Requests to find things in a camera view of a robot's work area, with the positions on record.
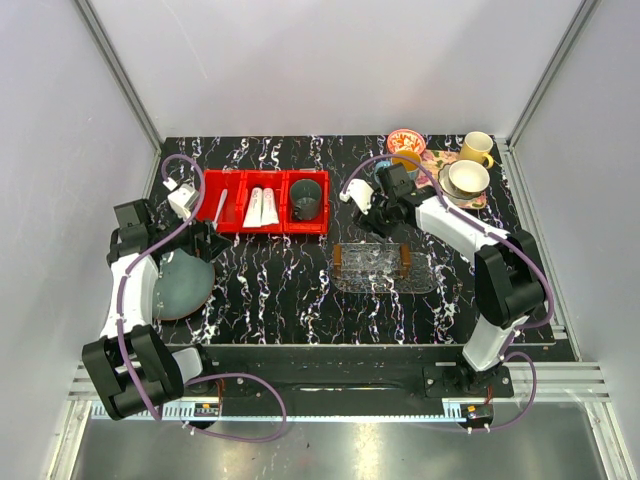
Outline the floral placemat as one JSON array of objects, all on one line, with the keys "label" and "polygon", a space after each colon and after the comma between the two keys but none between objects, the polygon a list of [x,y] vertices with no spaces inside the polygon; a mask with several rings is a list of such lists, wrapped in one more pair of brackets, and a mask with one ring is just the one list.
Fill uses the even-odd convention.
[{"label": "floral placemat", "polygon": [[460,161],[455,152],[438,150],[425,150],[421,165],[456,206],[468,210],[486,207],[490,176],[485,167],[472,160]]}]

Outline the red bin with toothpaste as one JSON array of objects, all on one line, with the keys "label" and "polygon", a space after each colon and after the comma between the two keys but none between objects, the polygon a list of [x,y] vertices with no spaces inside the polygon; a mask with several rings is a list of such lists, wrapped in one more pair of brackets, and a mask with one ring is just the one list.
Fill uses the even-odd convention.
[{"label": "red bin with toothpaste", "polygon": [[281,171],[245,170],[240,187],[241,233],[284,231],[285,174]]}]

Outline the white toothbrush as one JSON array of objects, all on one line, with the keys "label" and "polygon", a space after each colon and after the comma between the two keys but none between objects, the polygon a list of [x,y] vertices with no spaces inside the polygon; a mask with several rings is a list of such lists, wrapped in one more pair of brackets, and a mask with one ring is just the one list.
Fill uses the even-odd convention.
[{"label": "white toothbrush", "polygon": [[219,223],[219,219],[220,219],[221,214],[223,212],[227,197],[228,197],[228,190],[227,189],[223,189],[221,191],[220,196],[219,196],[217,207],[216,207],[215,216],[214,216],[214,219],[213,219],[214,227],[217,227],[217,225]]}]

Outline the aluminium frame rail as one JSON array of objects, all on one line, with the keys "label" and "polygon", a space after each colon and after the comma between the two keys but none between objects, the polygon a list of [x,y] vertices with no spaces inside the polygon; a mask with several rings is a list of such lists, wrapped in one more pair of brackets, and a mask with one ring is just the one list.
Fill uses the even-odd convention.
[{"label": "aluminium frame rail", "polygon": [[463,423],[471,407],[529,401],[543,403],[606,402],[609,395],[600,369],[591,363],[511,362],[491,393],[446,392],[434,378],[437,365],[418,377],[415,387],[398,385],[285,385],[274,393],[246,378],[232,380],[211,395],[186,395],[162,407],[167,421],[289,423]]}]

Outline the floral saucer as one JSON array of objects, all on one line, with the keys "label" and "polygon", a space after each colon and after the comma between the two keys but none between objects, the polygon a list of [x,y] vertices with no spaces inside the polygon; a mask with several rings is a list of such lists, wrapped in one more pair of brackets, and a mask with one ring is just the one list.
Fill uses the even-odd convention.
[{"label": "floral saucer", "polygon": [[450,183],[449,181],[449,177],[448,177],[448,173],[449,173],[449,167],[451,164],[445,165],[444,168],[439,172],[439,184],[442,187],[442,189],[444,190],[444,192],[452,197],[456,197],[456,198],[460,198],[460,199],[472,199],[475,197],[480,196],[483,192],[481,192],[480,194],[465,194],[464,192],[460,192],[458,190],[456,190]]}]

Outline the red patterned bowl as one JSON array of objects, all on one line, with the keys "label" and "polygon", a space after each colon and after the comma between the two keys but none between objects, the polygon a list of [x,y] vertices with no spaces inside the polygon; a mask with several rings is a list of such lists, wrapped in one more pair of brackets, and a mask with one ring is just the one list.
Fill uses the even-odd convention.
[{"label": "red patterned bowl", "polygon": [[414,130],[397,129],[387,136],[387,150],[390,153],[407,150],[421,155],[426,150],[426,141],[420,133]]}]

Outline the red bin with mug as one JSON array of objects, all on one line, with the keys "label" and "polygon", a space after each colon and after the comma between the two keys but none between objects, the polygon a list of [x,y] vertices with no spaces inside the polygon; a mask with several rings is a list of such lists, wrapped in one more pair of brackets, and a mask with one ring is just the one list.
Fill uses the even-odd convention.
[{"label": "red bin with mug", "polygon": [[[323,194],[319,215],[311,221],[296,221],[292,218],[292,207],[289,198],[290,188],[300,179],[311,179],[320,184]],[[287,170],[284,180],[284,232],[287,234],[324,235],[328,232],[329,220],[329,175],[324,170]]]}]

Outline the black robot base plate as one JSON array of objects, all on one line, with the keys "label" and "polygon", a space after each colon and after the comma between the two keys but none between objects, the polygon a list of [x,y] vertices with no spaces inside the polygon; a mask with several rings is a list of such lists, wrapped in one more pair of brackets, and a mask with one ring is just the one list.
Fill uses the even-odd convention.
[{"label": "black robot base plate", "polygon": [[290,390],[381,390],[401,391],[427,398],[498,399],[514,396],[510,372],[494,366],[487,372],[472,372],[458,364],[421,363],[312,363],[267,364],[263,368],[236,368],[231,378],[253,375],[276,389]]}]

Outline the white toothpaste tube red cap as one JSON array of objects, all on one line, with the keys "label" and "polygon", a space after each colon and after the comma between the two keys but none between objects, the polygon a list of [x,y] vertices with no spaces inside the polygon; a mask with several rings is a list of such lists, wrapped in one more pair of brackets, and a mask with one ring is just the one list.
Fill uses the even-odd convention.
[{"label": "white toothpaste tube red cap", "polygon": [[262,227],[265,227],[269,225],[277,225],[278,223],[279,216],[274,190],[272,188],[265,188],[262,191],[260,224]]}]

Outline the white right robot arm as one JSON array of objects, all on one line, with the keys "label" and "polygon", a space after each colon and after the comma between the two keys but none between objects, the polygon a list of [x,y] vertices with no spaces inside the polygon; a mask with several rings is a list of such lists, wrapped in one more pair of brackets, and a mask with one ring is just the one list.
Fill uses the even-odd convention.
[{"label": "white right robot arm", "polygon": [[341,202],[357,210],[356,225],[382,238],[400,224],[432,234],[472,262],[479,319],[464,345],[450,380],[476,396],[508,360],[507,349],[524,330],[550,323],[555,299],[535,238],[525,230],[509,233],[471,216],[445,193],[439,177],[417,187],[401,164],[383,167],[373,188],[352,172],[340,190]]}]

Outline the dark grey mug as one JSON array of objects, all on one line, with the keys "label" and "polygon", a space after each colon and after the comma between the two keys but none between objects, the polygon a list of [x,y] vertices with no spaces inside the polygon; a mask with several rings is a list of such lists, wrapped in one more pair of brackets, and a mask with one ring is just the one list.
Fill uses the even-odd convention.
[{"label": "dark grey mug", "polygon": [[311,179],[300,179],[290,188],[289,198],[292,207],[292,218],[296,221],[311,221],[320,212],[322,188]]}]

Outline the white toothpaste tube dark cap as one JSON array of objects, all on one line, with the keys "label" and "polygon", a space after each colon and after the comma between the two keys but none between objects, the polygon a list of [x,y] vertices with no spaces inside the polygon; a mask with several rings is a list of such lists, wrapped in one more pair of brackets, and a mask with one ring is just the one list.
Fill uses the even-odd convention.
[{"label": "white toothpaste tube dark cap", "polygon": [[260,228],[260,217],[262,210],[262,191],[261,187],[254,187],[251,191],[246,215],[243,221],[245,229]]}]

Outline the blue floral mug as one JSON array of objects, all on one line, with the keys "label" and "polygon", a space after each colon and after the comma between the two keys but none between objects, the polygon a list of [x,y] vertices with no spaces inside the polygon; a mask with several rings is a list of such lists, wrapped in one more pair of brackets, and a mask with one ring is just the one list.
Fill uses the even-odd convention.
[{"label": "blue floral mug", "polygon": [[401,164],[405,167],[411,181],[415,182],[417,180],[420,173],[419,165],[422,161],[421,156],[418,153],[406,149],[398,150],[398,153],[400,154],[399,157],[385,159],[375,165],[374,176],[377,183],[380,182],[379,173],[381,170],[395,164]]}]

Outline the white cup on saucer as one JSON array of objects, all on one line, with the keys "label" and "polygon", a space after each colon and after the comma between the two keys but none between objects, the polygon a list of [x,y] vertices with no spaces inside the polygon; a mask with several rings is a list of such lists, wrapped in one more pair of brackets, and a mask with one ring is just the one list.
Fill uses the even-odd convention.
[{"label": "white cup on saucer", "polygon": [[488,170],[472,160],[458,160],[449,167],[451,185],[465,194],[480,194],[490,183]]}]

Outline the blue-grey ceramic plate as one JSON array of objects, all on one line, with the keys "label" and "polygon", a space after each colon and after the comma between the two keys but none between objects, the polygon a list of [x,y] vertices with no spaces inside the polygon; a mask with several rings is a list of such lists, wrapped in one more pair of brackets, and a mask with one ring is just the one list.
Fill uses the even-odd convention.
[{"label": "blue-grey ceramic plate", "polygon": [[196,312],[214,287],[214,265],[182,249],[164,254],[153,291],[152,315],[158,321],[179,320]]}]

